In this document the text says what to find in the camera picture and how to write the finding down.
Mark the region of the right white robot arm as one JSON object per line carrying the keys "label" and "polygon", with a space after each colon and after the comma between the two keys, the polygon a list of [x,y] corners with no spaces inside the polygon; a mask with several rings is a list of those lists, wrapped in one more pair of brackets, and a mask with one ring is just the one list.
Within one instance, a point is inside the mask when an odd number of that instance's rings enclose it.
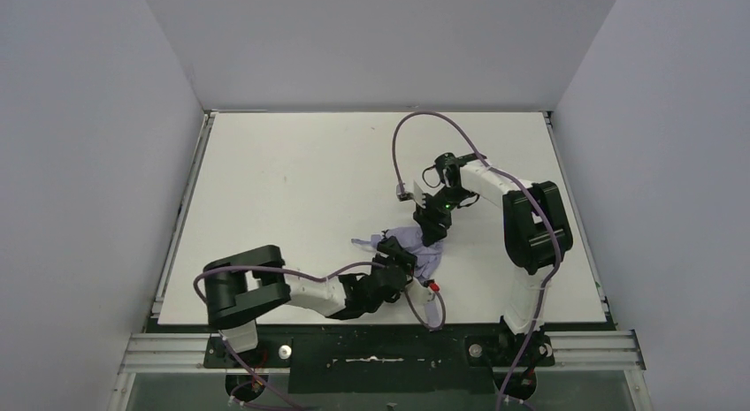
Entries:
{"label": "right white robot arm", "polygon": [[444,240],[453,211],[465,207],[469,199],[499,208],[505,250],[517,268],[501,320],[515,334],[540,329],[547,286],[573,246],[558,185],[518,179],[475,154],[446,153],[433,168],[440,182],[436,193],[426,193],[415,184],[400,196],[416,204],[413,218],[422,230],[423,245]]}

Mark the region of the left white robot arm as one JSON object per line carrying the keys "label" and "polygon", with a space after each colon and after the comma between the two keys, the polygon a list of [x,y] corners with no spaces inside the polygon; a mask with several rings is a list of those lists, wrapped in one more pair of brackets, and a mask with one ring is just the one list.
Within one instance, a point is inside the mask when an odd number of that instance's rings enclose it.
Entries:
{"label": "left white robot arm", "polygon": [[398,240],[375,244],[375,256],[364,263],[366,273],[351,263],[316,277],[286,267],[279,247],[266,245],[207,264],[193,282],[205,304],[208,325],[237,353],[259,345],[256,321],[288,305],[346,321],[375,313],[396,302],[415,277],[417,258]]}

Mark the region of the lavender folding umbrella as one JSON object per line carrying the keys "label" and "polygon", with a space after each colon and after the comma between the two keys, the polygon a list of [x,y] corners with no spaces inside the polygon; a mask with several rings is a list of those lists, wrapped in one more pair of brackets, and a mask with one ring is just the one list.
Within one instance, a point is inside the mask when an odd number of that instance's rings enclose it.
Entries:
{"label": "lavender folding umbrella", "polygon": [[[417,257],[417,266],[413,272],[413,278],[417,278],[424,285],[429,285],[433,281],[433,274],[440,266],[443,256],[444,242],[441,240],[430,247],[425,247],[421,241],[421,229],[418,226],[402,226],[391,229],[385,229],[380,233],[372,234],[369,238],[353,238],[350,242],[361,248],[369,248],[374,251],[380,240],[386,237],[395,237],[409,252]],[[445,302],[440,293],[437,293],[436,299],[425,305],[413,305],[406,293],[403,294],[412,314],[428,330],[439,331],[446,323]]]}

